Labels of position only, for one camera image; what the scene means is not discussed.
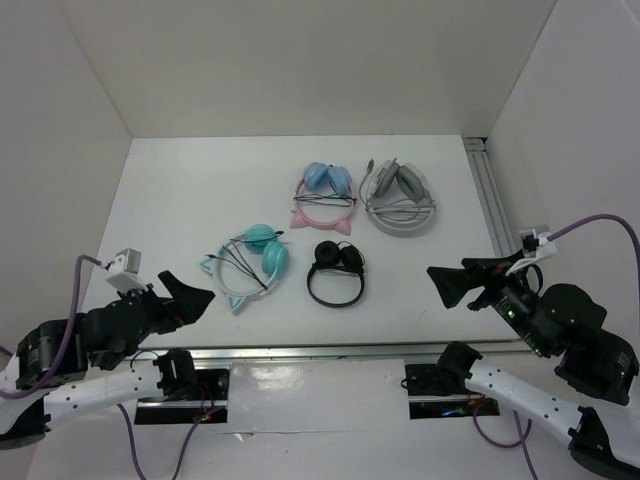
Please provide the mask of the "teal cat-ear headphones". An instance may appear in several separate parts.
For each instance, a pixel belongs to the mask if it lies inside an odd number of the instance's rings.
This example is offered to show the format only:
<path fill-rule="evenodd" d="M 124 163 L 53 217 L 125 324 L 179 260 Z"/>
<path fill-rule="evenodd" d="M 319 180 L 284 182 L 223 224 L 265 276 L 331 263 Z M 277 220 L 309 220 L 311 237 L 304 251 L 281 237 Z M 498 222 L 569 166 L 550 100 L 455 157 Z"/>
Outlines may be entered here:
<path fill-rule="evenodd" d="M 237 315 L 252 301 L 270 293 L 286 273 L 289 250 L 279 240 L 284 234 L 266 224 L 255 224 L 230 237 L 216 253 L 207 253 L 200 261 L 200 269 L 214 279 L 224 295 L 230 312 Z M 262 278 L 244 256 L 244 252 L 260 257 Z M 255 281 L 257 287 L 239 292 L 228 287 L 223 279 L 223 267 L 231 266 Z"/>

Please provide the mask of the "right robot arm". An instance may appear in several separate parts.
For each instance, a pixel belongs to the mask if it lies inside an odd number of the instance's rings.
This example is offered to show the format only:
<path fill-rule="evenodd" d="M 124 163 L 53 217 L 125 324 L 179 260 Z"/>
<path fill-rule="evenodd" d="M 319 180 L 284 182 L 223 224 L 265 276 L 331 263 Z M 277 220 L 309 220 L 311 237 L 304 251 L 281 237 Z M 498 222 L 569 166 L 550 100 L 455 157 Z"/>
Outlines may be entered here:
<path fill-rule="evenodd" d="M 441 388 L 482 393 L 553 434 L 571 458 L 607 479 L 639 476 L 639 360 L 630 343 L 608 332 L 607 315 L 581 288 L 567 283 L 537 293 L 525 279 L 534 266 L 522 252 L 465 258 L 460 267 L 430 266 L 444 306 L 456 307 L 472 290 L 471 311 L 493 309 L 539 358 L 559 358 L 556 376 L 589 405 L 546 393 L 488 363 L 463 342 L 451 342 L 436 363 Z"/>

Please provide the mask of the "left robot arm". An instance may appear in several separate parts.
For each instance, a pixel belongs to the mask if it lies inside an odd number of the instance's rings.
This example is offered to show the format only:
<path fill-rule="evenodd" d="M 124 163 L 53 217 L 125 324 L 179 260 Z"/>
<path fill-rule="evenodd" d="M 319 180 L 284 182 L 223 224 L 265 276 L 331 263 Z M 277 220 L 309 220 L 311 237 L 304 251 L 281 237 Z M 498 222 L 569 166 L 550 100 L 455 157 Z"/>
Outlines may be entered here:
<path fill-rule="evenodd" d="M 2 449 L 35 444 L 59 424 L 117 403 L 193 394 L 198 376 L 191 354 L 181 348 L 116 370 L 147 337 L 196 323 L 215 298 L 169 271 L 158 278 L 166 297 L 150 284 L 138 286 L 76 314 L 72 326 L 51 320 L 23 338 L 1 373 Z"/>

